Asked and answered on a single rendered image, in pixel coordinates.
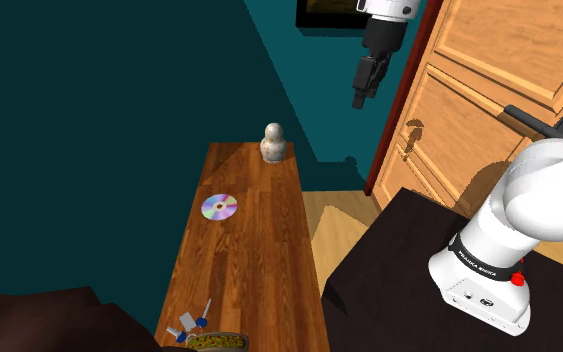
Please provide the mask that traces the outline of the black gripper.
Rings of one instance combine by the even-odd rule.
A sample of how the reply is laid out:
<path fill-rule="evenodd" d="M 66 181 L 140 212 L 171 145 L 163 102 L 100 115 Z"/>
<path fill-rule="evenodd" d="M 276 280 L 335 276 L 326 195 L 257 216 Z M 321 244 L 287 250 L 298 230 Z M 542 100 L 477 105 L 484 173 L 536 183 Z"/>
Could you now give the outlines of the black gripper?
<path fill-rule="evenodd" d="M 367 21 L 362 45 L 370 56 L 363 56 L 353 80 L 354 97 L 352 107 L 362 109 L 367 98 L 376 96 L 385 77 L 393 52 L 403 43 L 407 23 L 370 18 Z"/>

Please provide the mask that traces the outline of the dark brown sofa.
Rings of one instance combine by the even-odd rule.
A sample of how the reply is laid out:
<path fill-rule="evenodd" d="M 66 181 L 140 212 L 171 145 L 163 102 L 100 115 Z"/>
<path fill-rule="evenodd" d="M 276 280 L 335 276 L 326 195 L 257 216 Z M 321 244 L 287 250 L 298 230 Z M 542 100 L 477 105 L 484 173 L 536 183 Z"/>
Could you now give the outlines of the dark brown sofa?
<path fill-rule="evenodd" d="M 0 294 L 0 352 L 164 352 L 150 332 L 89 287 Z"/>

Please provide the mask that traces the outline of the brown wooden table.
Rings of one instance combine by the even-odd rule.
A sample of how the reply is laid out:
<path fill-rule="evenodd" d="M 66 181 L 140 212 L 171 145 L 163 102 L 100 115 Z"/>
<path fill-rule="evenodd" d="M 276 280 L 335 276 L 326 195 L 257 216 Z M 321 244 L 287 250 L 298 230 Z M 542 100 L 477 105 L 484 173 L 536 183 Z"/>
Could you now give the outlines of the brown wooden table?
<path fill-rule="evenodd" d="M 229 194 L 233 216 L 201 213 Z M 256 142 L 212 143 L 172 272 L 156 341 L 173 346 L 166 328 L 199 316 L 208 328 L 248 336 L 248 352 L 330 352 L 294 148 L 269 164 Z"/>

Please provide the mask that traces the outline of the dark robot stand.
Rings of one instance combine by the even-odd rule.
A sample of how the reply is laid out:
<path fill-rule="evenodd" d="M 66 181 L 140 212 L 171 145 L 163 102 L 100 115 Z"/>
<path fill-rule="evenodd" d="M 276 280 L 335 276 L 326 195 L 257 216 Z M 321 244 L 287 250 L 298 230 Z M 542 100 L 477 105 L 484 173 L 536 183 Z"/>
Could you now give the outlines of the dark robot stand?
<path fill-rule="evenodd" d="M 531 321 L 512 337 L 446 304 L 429 258 L 466 218 L 398 191 L 327 279 L 321 299 L 331 352 L 563 352 L 563 265 L 523 259 Z"/>

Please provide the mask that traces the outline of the light wooden door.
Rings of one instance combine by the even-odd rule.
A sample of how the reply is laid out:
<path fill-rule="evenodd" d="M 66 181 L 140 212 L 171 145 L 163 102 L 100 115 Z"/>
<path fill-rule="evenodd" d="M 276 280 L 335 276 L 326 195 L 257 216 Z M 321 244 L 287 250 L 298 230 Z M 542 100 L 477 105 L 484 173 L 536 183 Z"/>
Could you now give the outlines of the light wooden door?
<path fill-rule="evenodd" d="M 536 140 L 509 105 L 563 117 L 563 0 L 444 0 L 373 188 L 473 215 Z"/>

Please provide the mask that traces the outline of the green patterned bowl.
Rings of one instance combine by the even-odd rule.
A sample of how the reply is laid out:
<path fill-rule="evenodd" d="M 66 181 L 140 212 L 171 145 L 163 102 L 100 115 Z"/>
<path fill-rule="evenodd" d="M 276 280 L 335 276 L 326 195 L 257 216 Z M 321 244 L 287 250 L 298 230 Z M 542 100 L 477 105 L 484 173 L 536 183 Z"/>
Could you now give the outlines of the green patterned bowl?
<path fill-rule="evenodd" d="M 248 352 L 249 339 L 230 332 L 203 333 L 188 338 L 186 347 L 197 352 Z"/>

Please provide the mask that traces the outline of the white nesting doll figure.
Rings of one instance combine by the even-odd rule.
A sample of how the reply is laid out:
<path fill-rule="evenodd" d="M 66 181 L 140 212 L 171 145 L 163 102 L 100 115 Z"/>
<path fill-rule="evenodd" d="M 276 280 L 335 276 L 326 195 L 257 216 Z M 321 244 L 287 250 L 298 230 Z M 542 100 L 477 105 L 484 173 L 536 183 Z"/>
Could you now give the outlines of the white nesting doll figure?
<path fill-rule="evenodd" d="M 269 123 L 265 128 L 265 136 L 260 142 L 260 152 L 263 160 L 270 164 L 280 163 L 284 160 L 287 143 L 280 124 Z"/>

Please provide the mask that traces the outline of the black framed wall picture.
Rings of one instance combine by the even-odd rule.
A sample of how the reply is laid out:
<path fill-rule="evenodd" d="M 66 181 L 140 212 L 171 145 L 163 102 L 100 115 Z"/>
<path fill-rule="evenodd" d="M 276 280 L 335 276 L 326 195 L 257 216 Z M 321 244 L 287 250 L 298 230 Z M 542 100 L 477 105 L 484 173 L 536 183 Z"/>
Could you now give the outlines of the black framed wall picture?
<path fill-rule="evenodd" d="M 369 15 L 356 10 L 358 0 L 296 0 L 297 28 L 363 29 Z"/>

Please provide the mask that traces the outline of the iridescent compact disc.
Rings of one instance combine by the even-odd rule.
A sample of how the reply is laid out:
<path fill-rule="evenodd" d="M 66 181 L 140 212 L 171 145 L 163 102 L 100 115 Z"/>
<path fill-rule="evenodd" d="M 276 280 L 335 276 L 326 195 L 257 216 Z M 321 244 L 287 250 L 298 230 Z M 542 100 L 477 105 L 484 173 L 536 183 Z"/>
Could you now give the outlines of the iridescent compact disc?
<path fill-rule="evenodd" d="M 202 203 L 201 213 L 206 219 L 221 221 L 233 216 L 237 207 L 235 197 L 229 194 L 215 194 Z"/>

